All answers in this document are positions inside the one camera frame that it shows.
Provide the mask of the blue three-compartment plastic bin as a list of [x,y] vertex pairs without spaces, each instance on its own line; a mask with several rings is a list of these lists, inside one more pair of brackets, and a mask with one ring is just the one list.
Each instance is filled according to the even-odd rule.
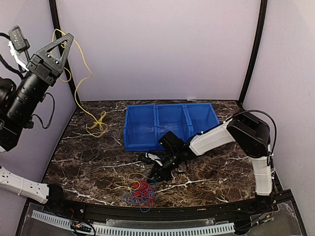
[[168,131],[186,142],[219,123],[210,103],[131,105],[123,131],[125,150],[164,150],[158,141]]

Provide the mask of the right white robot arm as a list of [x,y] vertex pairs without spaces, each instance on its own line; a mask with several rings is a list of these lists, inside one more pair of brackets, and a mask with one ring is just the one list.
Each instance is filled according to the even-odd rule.
[[273,191],[273,155],[277,138],[271,137],[270,126],[255,116],[255,113],[263,114],[273,121],[266,112],[239,109],[219,125],[195,134],[186,142],[168,131],[159,140],[159,144],[168,155],[163,160],[155,162],[148,178],[155,181],[168,181],[172,177],[172,171],[181,163],[236,142],[250,158],[253,166],[255,192],[258,197],[252,201],[251,209],[255,213],[262,213],[269,207],[268,196]]

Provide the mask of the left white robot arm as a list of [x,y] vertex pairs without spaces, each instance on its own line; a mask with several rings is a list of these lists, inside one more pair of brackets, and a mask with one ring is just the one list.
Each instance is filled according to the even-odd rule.
[[[32,128],[32,117],[47,89],[63,72],[74,40],[68,33],[38,50],[25,65],[26,75],[17,86],[11,79],[0,81],[0,151],[8,152],[17,146],[22,130]],[[0,168],[0,186],[41,204],[48,204],[58,214],[69,211],[63,199],[63,189],[57,184],[44,184],[18,176],[4,166]]]

